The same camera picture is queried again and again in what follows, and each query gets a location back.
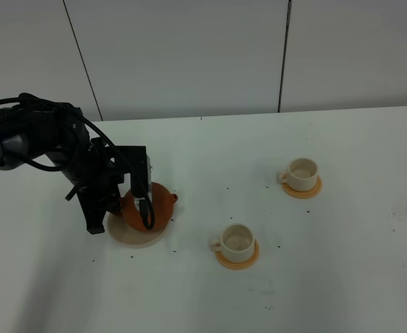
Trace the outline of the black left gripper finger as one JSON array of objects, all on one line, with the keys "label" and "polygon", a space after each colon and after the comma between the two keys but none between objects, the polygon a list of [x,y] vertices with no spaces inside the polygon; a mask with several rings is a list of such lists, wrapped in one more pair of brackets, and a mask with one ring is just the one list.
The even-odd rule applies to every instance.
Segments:
[{"label": "black left gripper finger", "polygon": [[80,197],[81,209],[85,217],[86,230],[90,234],[104,233],[103,218],[106,205],[103,200]]}]

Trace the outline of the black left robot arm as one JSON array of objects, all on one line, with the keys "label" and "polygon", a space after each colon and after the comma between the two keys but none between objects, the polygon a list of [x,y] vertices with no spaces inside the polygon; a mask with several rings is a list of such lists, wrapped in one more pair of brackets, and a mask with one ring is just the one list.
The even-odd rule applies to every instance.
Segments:
[{"label": "black left robot arm", "polygon": [[114,152],[103,135],[91,138],[92,123],[80,108],[32,96],[12,99],[0,109],[0,170],[27,164],[46,172],[61,172],[73,185],[66,200],[77,197],[90,234],[104,231],[107,212],[121,205],[114,170]]}]

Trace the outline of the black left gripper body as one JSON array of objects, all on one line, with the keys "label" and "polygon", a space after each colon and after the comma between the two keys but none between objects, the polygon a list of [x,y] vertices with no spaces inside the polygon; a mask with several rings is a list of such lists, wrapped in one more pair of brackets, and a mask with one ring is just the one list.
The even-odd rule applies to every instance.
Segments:
[{"label": "black left gripper body", "polygon": [[91,139],[86,150],[64,170],[64,175],[73,184],[66,200],[77,196],[87,208],[103,209],[107,212],[122,210],[119,185],[124,176],[116,169],[114,150],[104,139]]}]

